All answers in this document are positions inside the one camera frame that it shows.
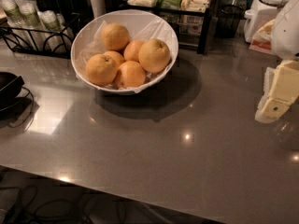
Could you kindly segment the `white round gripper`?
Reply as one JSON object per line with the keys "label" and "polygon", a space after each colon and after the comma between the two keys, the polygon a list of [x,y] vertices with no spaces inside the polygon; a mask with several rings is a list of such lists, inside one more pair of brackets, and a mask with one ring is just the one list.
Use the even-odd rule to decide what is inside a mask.
{"label": "white round gripper", "polygon": [[271,50],[284,59],[276,68],[267,67],[263,96],[255,119],[271,123],[280,119],[299,97],[299,0],[290,0],[274,20]]}

